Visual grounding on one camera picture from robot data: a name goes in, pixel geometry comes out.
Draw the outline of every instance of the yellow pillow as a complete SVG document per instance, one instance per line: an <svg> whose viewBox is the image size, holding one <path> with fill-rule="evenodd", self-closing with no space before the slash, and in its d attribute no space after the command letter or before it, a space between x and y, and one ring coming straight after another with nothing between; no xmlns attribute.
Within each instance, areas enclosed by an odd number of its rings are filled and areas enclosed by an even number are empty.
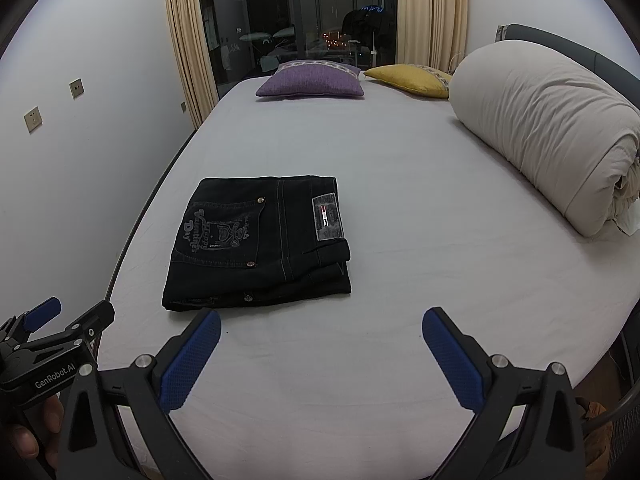
<svg viewBox="0 0 640 480"><path fill-rule="evenodd" d="M449 98L451 76L430 66L409 64L378 66L370 68L364 75L412 94Z"/></svg>

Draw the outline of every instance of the purple pillow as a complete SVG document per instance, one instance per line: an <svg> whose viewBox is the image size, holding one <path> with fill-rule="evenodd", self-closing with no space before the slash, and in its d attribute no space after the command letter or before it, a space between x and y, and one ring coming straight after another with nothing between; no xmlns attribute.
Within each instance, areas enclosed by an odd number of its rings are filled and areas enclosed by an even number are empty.
<svg viewBox="0 0 640 480"><path fill-rule="evenodd" d="M324 59L282 63L255 93L258 97L295 95L363 96L360 69Z"/></svg>

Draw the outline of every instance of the folded black jeans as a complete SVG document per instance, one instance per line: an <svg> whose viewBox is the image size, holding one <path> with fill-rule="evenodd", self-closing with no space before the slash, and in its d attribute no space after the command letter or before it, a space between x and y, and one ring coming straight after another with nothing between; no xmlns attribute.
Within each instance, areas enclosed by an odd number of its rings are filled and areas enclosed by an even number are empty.
<svg viewBox="0 0 640 480"><path fill-rule="evenodd" d="M333 196L328 214L336 216L337 194L333 177L201 181L175 239L162 305L260 306L349 293L341 224L322 239L318 218L322 212L326 225L328 210L314 209L315 198Z"/></svg>

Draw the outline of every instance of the pillow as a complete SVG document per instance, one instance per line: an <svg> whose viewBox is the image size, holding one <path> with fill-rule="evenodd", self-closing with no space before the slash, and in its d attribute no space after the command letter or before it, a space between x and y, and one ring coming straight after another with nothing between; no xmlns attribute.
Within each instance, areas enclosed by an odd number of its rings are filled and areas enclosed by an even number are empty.
<svg viewBox="0 0 640 480"><path fill-rule="evenodd" d="M574 60L507 40L469 54L449 102L582 235L617 219L640 192L640 110Z"/></svg>
<svg viewBox="0 0 640 480"><path fill-rule="evenodd" d="M324 59L302 59L282 63L276 73L255 93L258 97L333 95L363 96L358 81L360 69Z"/></svg>
<svg viewBox="0 0 640 480"><path fill-rule="evenodd" d="M364 75L378 79L401 90L425 97L447 99L451 76L430 66L386 65L370 68Z"/></svg>

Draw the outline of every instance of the bed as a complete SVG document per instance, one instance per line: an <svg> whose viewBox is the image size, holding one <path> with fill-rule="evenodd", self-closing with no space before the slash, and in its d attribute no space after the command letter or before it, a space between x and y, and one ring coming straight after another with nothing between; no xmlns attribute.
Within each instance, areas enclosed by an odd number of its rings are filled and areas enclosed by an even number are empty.
<svg viewBox="0 0 640 480"><path fill-rule="evenodd" d="M114 285L100 368L155 354L193 313L161 306L205 177L335 176L353 291L220 310L220 343L171 417L217 479L420 479L471 420L421 338L442 305L489 354L577 384L640 298L640 235L574 228L498 153L426 100L365 80L361 100L220 101L148 208ZM507 430L514 429L513 413ZM130 415L140 459L153 465Z"/></svg>

